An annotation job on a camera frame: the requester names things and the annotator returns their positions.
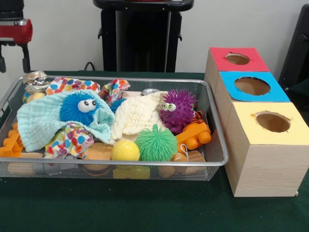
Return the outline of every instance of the cardboard box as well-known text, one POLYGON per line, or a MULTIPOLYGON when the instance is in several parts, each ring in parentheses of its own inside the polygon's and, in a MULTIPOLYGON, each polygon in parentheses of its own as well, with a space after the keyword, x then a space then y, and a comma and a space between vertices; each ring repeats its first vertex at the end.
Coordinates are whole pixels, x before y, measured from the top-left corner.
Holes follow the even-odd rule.
POLYGON ((234 196, 295 196, 309 167, 308 135, 291 102, 233 102, 225 169, 234 196))
POLYGON ((219 72, 214 98, 223 132, 233 102, 289 102, 270 72, 219 72))
POLYGON ((220 71, 269 72, 255 48, 211 47, 208 52, 205 81, 215 92, 220 71))

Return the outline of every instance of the googly eye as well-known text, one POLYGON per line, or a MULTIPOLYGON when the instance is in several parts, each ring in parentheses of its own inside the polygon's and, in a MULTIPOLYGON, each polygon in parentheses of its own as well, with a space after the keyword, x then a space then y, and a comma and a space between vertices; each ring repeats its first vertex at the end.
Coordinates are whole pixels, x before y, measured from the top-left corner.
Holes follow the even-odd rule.
POLYGON ((169 104, 169 106, 168 106, 168 111, 173 112, 173 111, 175 111, 175 110, 176 110, 176 105, 173 104, 173 103, 169 104))
POLYGON ((168 107, 169 107, 169 104, 168 103, 165 103, 163 106, 162 106, 162 109, 164 111, 167 111, 168 110, 168 107))
POLYGON ((96 106, 97 106, 97 103, 93 99, 83 100, 78 103, 78 109, 79 111, 83 113, 87 113, 89 111, 94 110, 96 106))

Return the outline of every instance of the light blue washcloth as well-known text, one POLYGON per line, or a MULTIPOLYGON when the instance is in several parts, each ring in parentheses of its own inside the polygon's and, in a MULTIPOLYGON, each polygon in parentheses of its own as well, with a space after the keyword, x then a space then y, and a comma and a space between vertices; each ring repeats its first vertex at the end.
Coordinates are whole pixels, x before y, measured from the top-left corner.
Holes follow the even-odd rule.
POLYGON ((89 127, 80 122, 70 122, 81 125, 104 143, 110 140, 110 126, 115 121, 115 115, 105 101, 92 90, 67 91, 33 100, 18 110, 18 132, 27 152, 41 149, 50 142, 59 129, 66 126, 68 122, 60 121, 60 108, 68 95, 77 92, 90 94, 99 103, 100 108, 93 115, 94 120, 89 127))

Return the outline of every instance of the white wall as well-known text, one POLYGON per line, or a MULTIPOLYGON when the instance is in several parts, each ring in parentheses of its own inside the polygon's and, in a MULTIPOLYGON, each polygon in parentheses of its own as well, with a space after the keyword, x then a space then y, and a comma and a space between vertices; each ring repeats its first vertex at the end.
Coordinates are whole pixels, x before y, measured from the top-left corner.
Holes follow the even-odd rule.
MULTIPOLYGON (((204 72, 210 46, 256 47, 278 78, 302 5, 306 0, 195 0, 183 12, 176 71, 204 72)), ((81 70, 92 61, 103 69, 100 9, 92 0, 26 0, 33 24, 29 43, 33 70, 81 70)), ((23 74, 22 51, 4 47, 7 73, 0 73, 0 97, 23 74)))

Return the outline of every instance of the orange toy block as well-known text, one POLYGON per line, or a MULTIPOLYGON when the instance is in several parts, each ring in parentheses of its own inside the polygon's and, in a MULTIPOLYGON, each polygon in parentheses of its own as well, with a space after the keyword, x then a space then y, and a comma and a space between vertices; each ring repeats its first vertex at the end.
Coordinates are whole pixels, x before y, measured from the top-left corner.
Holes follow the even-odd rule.
POLYGON ((13 130, 9 131, 8 138, 3 141, 3 147, 0 147, 0 157, 18 158, 23 148, 17 131, 17 123, 14 123, 13 130))
POLYGON ((184 128, 181 134, 176 135, 178 140, 178 152, 183 153, 180 146, 185 144, 189 150, 194 150, 202 144, 209 143, 211 140, 211 131, 208 125, 203 123, 191 123, 184 128))

